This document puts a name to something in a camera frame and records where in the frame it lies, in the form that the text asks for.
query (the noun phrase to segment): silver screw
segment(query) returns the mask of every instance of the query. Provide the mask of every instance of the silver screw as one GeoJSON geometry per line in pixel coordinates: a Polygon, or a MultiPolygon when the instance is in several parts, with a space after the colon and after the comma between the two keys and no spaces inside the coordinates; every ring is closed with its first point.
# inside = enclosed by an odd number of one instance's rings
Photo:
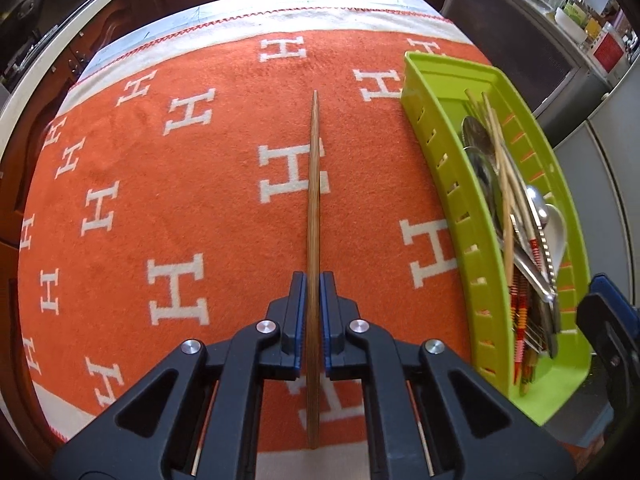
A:
{"type": "Polygon", "coordinates": [[[369,323],[364,321],[364,319],[354,319],[349,323],[349,328],[351,328],[351,330],[356,334],[362,334],[369,330],[369,323]]]}
{"type": "Polygon", "coordinates": [[[187,341],[180,345],[180,350],[188,355],[197,354],[200,351],[200,348],[202,348],[202,345],[200,344],[200,341],[196,339],[187,339],[187,341]]]}
{"type": "Polygon", "coordinates": [[[262,332],[263,334],[270,334],[271,332],[276,330],[276,324],[269,319],[263,319],[262,321],[258,322],[258,324],[255,326],[255,329],[258,332],[262,332]]]}
{"type": "Polygon", "coordinates": [[[424,349],[430,354],[442,354],[444,352],[444,343],[439,339],[429,339],[424,344],[424,349]]]}

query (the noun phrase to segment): orange tablecloth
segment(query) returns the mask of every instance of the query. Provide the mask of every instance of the orange tablecloth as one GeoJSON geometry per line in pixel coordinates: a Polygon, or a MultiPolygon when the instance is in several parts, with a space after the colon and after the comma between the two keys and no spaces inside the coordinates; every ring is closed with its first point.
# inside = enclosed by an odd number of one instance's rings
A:
{"type": "MultiPolygon", "coordinates": [[[[446,220],[398,97],[406,50],[486,59],[435,16],[283,12],[373,15],[384,26],[289,27],[209,44],[202,38],[215,38],[221,23],[193,28],[87,78],[52,124],[28,197],[18,286],[31,376],[63,438],[181,341],[229,338],[286,296],[291,273],[306,267],[314,89],[321,268],[395,337],[437,336],[470,358],[446,220]]],[[[266,385],[265,476],[281,478],[281,463],[320,478],[351,456],[356,476],[366,476],[359,386],[322,387],[321,443],[332,447],[311,459],[299,451],[304,378],[266,385]]]]}

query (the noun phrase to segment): countertop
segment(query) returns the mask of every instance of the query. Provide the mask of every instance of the countertop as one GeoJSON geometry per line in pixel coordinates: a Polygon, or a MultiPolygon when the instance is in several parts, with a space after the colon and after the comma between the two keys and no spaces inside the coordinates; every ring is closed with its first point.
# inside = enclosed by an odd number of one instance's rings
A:
{"type": "Polygon", "coordinates": [[[112,0],[91,0],[66,21],[55,37],[34,60],[24,74],[14,92],[4,102],[0,110],[0,156],[4,153],[18,118],[24,110],[31,95],[71,40],[112,0]]]}

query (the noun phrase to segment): green plastic basket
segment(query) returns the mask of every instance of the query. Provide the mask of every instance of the green plastic basket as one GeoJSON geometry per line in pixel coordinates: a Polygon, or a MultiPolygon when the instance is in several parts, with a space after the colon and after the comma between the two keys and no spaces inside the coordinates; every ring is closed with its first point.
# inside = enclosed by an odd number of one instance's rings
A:
{"type": "Polygon", "coordinates": [[[447,56],[407,52],[401,102],[433,175],[447,216],[465,291],[472,359],[478,372],[532,420],[544,424],[584,381],[591,348],[575,324],[590,273],[578,215],[540,126],[497,68],[447,56]],[[568,243],[558,270],[558,355],[543,357],[526,395],[513,385],[514,338],[502,254],[489,211],[458,137],[471,115],[468,89],[486,92],[507,147],[527,183],[564,215],[568,243]]]}

